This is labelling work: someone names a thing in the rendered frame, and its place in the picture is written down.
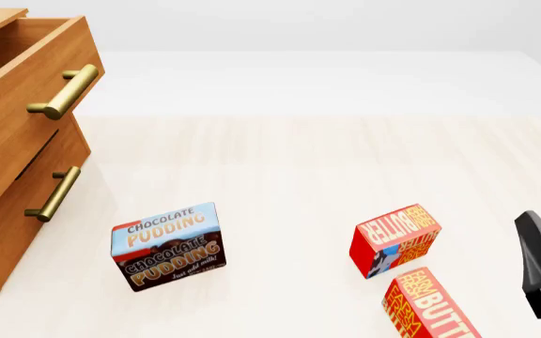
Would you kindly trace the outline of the closed wooden drawer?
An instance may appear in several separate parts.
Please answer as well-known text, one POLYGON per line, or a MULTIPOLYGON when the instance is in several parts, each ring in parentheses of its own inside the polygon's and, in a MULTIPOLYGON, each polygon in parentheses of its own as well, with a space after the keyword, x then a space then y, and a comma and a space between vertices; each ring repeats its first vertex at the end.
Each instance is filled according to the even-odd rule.
POLYGON ((44 224, 35 217, 25 217, 23 212, 44 205, 59 182, 52 178, 53 172, 66 172, 71 166, 81 168, 89 154, 84 135, 70 115, 0 197, 0 291, 44 224))

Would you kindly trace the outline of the open wooden drawer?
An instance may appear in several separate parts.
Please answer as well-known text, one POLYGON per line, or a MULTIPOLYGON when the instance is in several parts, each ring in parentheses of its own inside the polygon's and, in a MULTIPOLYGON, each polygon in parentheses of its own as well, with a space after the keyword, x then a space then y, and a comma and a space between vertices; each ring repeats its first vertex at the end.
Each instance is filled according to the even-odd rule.
POLYGON ((105 72, 87 19, 20 18, 0 28, 0 197, 63 122, 26 106, 47 103, 69 81, 62 72, 86 64, 99 75, 64 115, 105 72))

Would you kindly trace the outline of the red butter box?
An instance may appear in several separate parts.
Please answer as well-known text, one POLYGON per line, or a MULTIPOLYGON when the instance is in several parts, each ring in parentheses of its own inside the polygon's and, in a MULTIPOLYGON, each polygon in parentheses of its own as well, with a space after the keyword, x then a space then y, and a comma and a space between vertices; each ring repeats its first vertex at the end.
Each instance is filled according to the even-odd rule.
POLYGON ((349 256, 366 279, 426 255, 441 232, 421 205, 402 207, 357 224, 349 256))
POLYGON ((426 267, 394 278, 381 304, 401 338, 482 338, 426 267))

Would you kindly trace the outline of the chocolate pudding box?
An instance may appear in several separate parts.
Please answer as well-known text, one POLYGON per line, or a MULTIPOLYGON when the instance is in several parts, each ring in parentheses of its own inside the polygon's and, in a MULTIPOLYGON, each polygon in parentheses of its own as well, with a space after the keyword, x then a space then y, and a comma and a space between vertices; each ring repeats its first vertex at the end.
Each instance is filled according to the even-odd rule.
POLYGON ((111 257, 133 292, 224 267, 216 207, 207 202, 117 225, 111 257))

